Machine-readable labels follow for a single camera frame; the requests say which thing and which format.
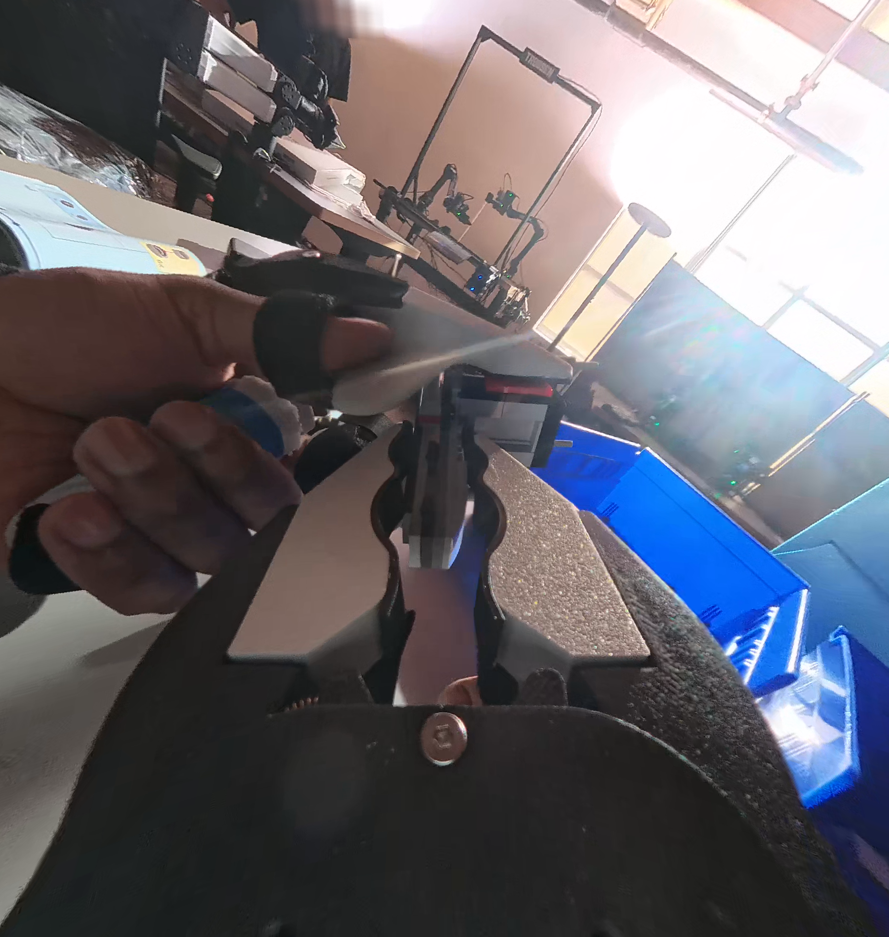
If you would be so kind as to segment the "black metal frame rig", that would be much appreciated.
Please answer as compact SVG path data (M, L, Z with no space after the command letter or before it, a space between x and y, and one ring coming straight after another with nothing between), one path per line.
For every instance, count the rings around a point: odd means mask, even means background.
M578 134L527 210L522 212L516 207L517 193L508 185L485 196L482 205L484 209L490 208L500 217L512 219L517 224L505 246L492 262L467 248L450 228L438 223L430 215L436 201L441 201L447 215L464 224L466 229L472 227L469 202L473 197L459 190L460 176L457 166L453 163L446 164L434 183L425 189L419 186L421 170L431 147L436 142L477 53L485 43L502 49L528 72L539 77L547 85L558 88L578 100L590 111L589 117L579 128ZM408 225L406 242L413 246L423 245L429 252L428 260L420 256L410 261L410 265L457 306L499 325L526 324L530 320L529 298L532 291L531 288L521 285L518 274L523 261L546 237L546 229L539 213L554 196L569 166L590 139L602 109L601 101L593 93L563 76L560 69L543 55L529 47L521 49L482 25L403 184L394 187L375 181L380 193L380 219L386 220L389 216L394 216Z

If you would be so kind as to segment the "grey desk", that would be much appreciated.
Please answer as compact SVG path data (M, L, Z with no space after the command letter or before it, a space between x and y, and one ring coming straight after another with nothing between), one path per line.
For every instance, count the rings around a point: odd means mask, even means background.
M183 245L210 270L228 239L265 256L288 251L279 241L171 208L143 202L98 184L0 155L0 179L20 188L58 187L69 201L93 209L113 229L136 239ZM3 188L0 182L0 193ZM470 625L447 638L449 614L470 615L474 571L471 534L448 572L407 569L406 598L432 615L410 639L405 686L395 705L432 702L446 683L474 669ZM118 694L167 615L122 616L86 595L52 597L29 615L34 597L20 597L0 575L0 925L36 871L57 831L89 749Z

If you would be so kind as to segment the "brown work table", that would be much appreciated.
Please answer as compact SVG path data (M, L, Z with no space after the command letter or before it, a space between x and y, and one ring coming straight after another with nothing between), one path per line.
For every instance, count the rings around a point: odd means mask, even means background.
M197 105L182 76L168 74L162 92L162 117L181 128L201 150L221 161L212 219L232 228L283 243L301 240L310 219L331 228L342 243L341 254L360 261L371 257L402 259L410 264L420 250L379 222L352 193L336 193L308 184L275 159L252 150L239 130L243 111L215 92L208 101L225 116L224 123Z

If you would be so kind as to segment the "round top stand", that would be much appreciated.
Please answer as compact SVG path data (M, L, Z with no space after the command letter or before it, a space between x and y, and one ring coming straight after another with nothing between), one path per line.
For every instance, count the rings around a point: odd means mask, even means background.
M603 287L606 286L618 267L623 263L626 257L630 254L633 248L638 244L638 242L644 237L646 233L649 232L653 237L659 239L666 239L671 236L671 228L661 217L657 216L649 208L641 204L630 203L627 205L627 213L629 217L631 217L631 219L637 223L636 231L622 247L616 258L611 262L611 264L608 265L604 273L600 275L597 282L581 301L578 308L568 319L566 324L551 340L547 347L549 350L555 350L555 348L561 343L567 333L591 305L595 297L600 293Z

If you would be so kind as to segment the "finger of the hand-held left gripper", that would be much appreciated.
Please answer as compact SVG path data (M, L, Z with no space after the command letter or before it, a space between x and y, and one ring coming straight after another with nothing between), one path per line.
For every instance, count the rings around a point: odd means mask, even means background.
M417 377L468 365L498 376L567 382L572 365L532 342L529 334L509 333L473 313L414 287L401 307L386 310L392 334L386 370Z

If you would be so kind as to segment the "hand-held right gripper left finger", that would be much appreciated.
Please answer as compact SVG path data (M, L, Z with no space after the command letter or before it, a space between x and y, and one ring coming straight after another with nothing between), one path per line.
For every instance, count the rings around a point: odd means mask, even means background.
M291 664L317 685L398 682L414 615L391 534L404 518L413 428L396 424L305 494L251 600L229 662Z

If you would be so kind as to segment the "teal plastic bin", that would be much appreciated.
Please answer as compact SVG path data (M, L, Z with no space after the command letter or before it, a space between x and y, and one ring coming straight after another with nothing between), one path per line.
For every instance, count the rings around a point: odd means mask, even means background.
M809 585L806 650L843 628L889 670L889 478L772 554Z

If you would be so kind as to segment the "person's left hand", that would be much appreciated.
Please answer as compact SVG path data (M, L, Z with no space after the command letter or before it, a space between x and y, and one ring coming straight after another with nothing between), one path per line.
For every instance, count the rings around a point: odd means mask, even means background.
M262 377L263 298L208 279L87 269L0 274L0 570L21 509L77 473L40 546L122 615L170 615L301 490L200 400Z

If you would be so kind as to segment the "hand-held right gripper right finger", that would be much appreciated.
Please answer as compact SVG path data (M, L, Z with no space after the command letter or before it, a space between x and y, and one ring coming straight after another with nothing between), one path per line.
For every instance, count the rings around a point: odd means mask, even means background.
M652 657L578 509L484 436L469 451L485 704L619 704Z

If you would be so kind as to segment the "toy brick vehicle model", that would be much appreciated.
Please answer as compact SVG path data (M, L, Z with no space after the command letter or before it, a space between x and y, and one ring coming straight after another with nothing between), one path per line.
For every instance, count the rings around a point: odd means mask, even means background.
M460 552L470 499L501 493L505 464L544 467L564 415L564 378L450 367L418 398L403 539L413 568L447 570Z

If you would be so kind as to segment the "blue plastic bin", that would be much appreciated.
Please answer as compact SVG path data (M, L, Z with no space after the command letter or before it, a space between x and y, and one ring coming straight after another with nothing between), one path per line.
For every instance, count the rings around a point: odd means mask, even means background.
M676 593L753 696L797 680L809 586L658 455L562 423L535 473Z
M802 805L889 935L889 669L838 628L757 706Z

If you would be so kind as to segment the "light blue instruction booklet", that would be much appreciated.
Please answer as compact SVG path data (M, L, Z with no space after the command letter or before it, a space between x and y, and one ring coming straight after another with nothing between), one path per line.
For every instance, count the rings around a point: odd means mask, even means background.
M0 264L132 274L206 275L192 251L103 224L55 185L0 170Z

